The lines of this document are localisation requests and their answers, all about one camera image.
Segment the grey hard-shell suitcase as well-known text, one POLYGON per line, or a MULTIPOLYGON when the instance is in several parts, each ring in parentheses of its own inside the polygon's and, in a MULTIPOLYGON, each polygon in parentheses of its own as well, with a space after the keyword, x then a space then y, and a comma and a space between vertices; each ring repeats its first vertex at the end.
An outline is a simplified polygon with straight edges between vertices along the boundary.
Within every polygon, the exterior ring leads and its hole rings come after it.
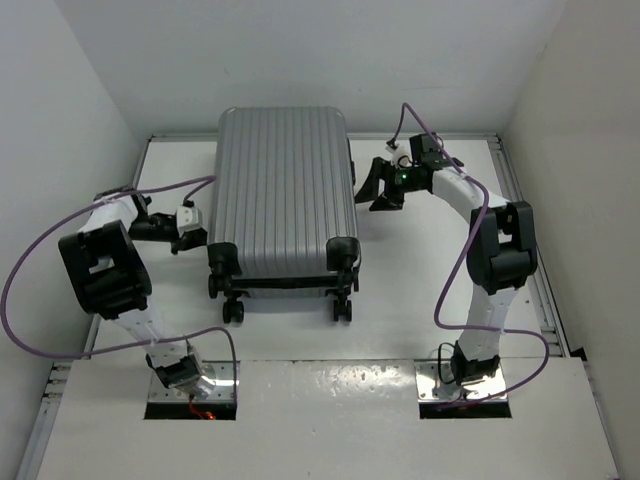
POLYGON ((207 254, 211 298, 332 300, 351 321, 361 264, 355 165, 335 107, 232 107, 219 119, 207 254))

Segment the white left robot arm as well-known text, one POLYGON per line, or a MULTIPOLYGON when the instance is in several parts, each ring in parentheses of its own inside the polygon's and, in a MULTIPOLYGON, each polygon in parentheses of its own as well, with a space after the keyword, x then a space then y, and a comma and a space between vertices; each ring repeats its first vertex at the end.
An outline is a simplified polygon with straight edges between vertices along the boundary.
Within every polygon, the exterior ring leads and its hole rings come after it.
POLYGON ((150 214, 149 203, 130 187, 98 194, 87 222, 61 238, 58 248, 82 309, 141 342, 165 388, 198 396, 205 384, 199 357, 152 305, 152 282, 134 242, 166 242, 175 255, 203 246, 207 232, 192 200, 183 200, 173 214, 150 214))

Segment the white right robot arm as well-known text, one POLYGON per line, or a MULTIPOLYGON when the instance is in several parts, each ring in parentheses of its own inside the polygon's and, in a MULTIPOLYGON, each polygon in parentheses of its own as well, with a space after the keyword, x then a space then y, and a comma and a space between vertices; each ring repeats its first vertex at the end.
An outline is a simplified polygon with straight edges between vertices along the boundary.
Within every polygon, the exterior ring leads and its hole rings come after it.
POLYGON ((462 259, 454 266, 467 268, 472 300, 466 323, 452 327, 461 334, 445 381, 479 381, 495 374, 508 310, 537 269, 533 209, 525 201, 510 202, 490 193, 461 165, 442 160, 402 166, 376 157, 355 200, 369 202, 371 211, 400 210, 405 194, 422 190, 445 201, 469 225, 462 259))

